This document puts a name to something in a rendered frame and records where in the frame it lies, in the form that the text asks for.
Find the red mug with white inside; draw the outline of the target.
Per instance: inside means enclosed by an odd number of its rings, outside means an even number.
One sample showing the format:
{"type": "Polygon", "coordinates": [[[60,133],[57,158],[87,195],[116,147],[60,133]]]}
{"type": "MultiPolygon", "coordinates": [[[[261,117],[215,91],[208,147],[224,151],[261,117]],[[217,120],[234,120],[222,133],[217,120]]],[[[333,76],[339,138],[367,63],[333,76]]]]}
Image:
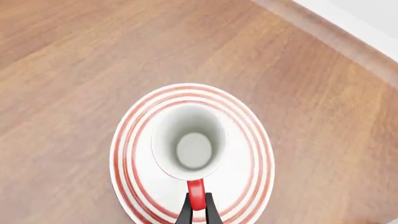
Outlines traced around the red mug with white inside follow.
{"type": "Polygon", "coordinates": [[[227,130],[210,106],[182,103],[166,108],[152,132],[151,148],[167,175],[187,182],[193,210],[206,208],[203,179],[223,161],[227,130]]]}

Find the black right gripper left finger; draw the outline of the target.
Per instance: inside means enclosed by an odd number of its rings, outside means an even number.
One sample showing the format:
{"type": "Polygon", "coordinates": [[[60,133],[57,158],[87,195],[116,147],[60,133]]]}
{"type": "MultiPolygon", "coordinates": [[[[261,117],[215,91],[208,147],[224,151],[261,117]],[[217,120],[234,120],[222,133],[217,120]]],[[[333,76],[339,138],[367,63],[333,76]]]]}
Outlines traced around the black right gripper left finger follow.
{"type": "Polygon", "coordinates": [[[187,193],[185,201],[183,203],[183,207],[180,211],[180,214],[175,224],[192,224],[192,220],[193,220],[193,210],[190,204],[189,193],[187,193]]]}

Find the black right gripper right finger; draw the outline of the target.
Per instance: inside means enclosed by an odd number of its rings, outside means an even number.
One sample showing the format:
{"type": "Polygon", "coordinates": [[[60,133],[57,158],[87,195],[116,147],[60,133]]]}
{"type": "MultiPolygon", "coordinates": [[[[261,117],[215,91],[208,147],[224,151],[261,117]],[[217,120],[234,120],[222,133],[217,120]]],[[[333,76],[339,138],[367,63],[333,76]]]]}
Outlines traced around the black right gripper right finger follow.
{"type": "Polygon", "coordinates": [[[206,224],[223,224],[220,215],[215,207],[215,201],[211,193],[205,194],[206,200],[206,224]]]}

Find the white plate with red rings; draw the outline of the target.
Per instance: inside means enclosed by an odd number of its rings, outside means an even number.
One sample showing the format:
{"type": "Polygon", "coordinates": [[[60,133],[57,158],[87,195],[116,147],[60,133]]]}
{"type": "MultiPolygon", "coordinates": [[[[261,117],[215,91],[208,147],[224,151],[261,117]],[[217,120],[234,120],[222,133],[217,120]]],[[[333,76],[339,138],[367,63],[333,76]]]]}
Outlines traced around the white plate with red rings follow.
{"type": "Polygon", "coordinates": [[[135,224],[174,224],[187,184],[164,173],[151,150],[152,132],[173,106],[209,107],[227,129],[228,150],[205,178],[224,224],[254,224],[271,196],[275,161],[256,115],[233,95],[209,85],[179,83],[156,89],[133,104],[111,143],[109,171],[119,203],[135,224]]]}

